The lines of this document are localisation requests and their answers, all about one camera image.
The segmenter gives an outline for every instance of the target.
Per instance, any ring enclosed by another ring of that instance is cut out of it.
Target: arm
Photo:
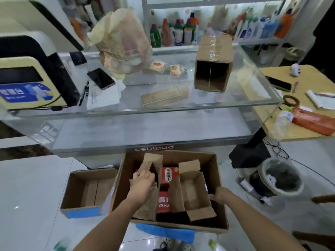
[[[94,227],[73,251],[118,251],[134,213],[147,200],[155,175],[142,171],[134,173],[127,198]]]
[[[215,195],[210,195],[210,199],[226,204],[232,210],[257,251],[306,251],[287,232],[229,189],[218,187]]]

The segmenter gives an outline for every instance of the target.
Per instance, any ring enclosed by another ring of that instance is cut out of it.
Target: white figurine
[[[299,67],[298,63],[295,63],[291,66],[290,75],[292,75],[294,77],[298,77],[300,75],[300,67]]]

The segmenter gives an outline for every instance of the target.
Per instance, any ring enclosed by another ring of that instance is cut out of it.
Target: trash bin
[[[285,55],[283,60],[280,63],[280,67],[282,66],[291,66],[299,61],[301,57],[304,56],[304,51],[297,47],[290,47],[285,51]]]
[[[268,158],[250,175],[250,185],[261,196],[296,196],[304,189],[298,169],[291,160]]]

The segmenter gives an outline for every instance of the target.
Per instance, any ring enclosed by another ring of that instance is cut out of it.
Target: orange bag
[[[335,119],[327,115],[309,112],[300,108],[292,110],[292,123],[322,135],[331,136],[335,132]]]

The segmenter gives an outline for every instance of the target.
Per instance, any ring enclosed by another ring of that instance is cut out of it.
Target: wooden table
[[[335,110],[327,110],[327,109],[317,109],[312,101],[307,97],[305,92],[308,90],[312,90],[312,92],[329,92],[335,93],[335,84],[329,80],[325,75],[323,75],[320,71],[310,65],[301,65],[300,70],[301,74],[299,77],[293,77],[289,75],[289,66],[285,67],[269,67],[269,68],[261,68],[260,71],[269,77],[273,77],[284,82],[288,82],[290,84],[294,84],[299,81],[298,87],[295,90],[295,93],[283,92],[283,95],[290,94],[299,99],[301,106],[306,106],[313,109],[314,112],[328,115],[332,118],[335,118]],[[261,108],[255,107],[257,114],[262,118],[264,112]],[[269,118],[263,125],[263,129],[266,134],[269,134],[269,130],[274,125],[276,116],[280,113],[280,109],[276,109],[273,118]],[[310,139],[320,139],[326,138],[327,136],[321,135],[314,131],[310,131],[303,127],[300,127],[295,124],[291,124],[288,128],[287,138],[283,140],[283,142],[288,141],[297,141],[297,140],[310,140]]]

